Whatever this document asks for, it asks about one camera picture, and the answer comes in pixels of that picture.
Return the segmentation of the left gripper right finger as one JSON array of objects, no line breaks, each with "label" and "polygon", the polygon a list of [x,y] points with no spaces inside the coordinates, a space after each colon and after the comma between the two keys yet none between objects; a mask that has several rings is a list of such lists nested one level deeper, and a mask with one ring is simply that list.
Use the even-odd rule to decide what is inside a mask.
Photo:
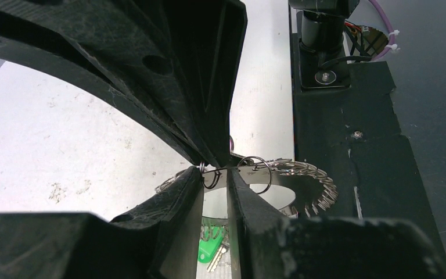
[{"label": "left gripper right finger", "polygon": [[285,216],[227,172],[233,278],[446,278],[428,237],[396,219]]}]

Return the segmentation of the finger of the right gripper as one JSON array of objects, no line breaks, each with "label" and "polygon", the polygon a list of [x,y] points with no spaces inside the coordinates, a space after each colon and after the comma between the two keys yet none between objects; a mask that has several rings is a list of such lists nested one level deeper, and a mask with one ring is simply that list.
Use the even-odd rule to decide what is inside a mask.
[{"label": "finger of the right gripper", "polygon": [[187,144],[163,130],[121,96],[102,73],[85,65],[85,58],[59,34],[35,28],[0,28],[0,59],[41,71],[85,90],[153,132],[191,163],[198,165],[202,161]]},{"label": "finger of the right gripper", "polygon": [[201,162],[230,161],[242,1],[0,1],[0,28],[49,30]]}]

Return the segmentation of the key with green tag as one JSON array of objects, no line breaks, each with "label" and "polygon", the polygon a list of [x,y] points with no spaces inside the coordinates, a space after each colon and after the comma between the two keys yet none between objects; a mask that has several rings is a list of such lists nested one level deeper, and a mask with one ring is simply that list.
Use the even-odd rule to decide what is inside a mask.
[{"label": "key with green tag", "polygon": [[229,232],[225,226],[201,226],[197,261],[207,273],[214,273],[229,251]]}]

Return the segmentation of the metal disc with keyrings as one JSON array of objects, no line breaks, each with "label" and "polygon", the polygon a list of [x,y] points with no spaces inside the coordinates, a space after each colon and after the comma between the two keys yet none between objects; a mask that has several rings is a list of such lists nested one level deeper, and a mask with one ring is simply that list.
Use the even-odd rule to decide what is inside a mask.
[{"label": "metal disc with keyrings", "polygon": [[224,224],[228,220],[226,188],[229,169],[236,170],[252,191],[291,218],[317,216],[338,200],[333,179],[313,164],[293,159],[244,157],[234,152],[230,156],[230,161],[222,168],[206,163],[199,166],[206,195],[202,213],[206,224]]}]

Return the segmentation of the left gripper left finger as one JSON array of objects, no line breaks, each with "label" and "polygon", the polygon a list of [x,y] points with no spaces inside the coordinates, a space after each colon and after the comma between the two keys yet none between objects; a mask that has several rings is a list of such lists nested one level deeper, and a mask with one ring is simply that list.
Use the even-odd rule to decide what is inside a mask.
[{"label": "left gripper left finger", "polygon": [[0,278],[195,278],[199,169],[111,221],[90,213],[0,213]]}]

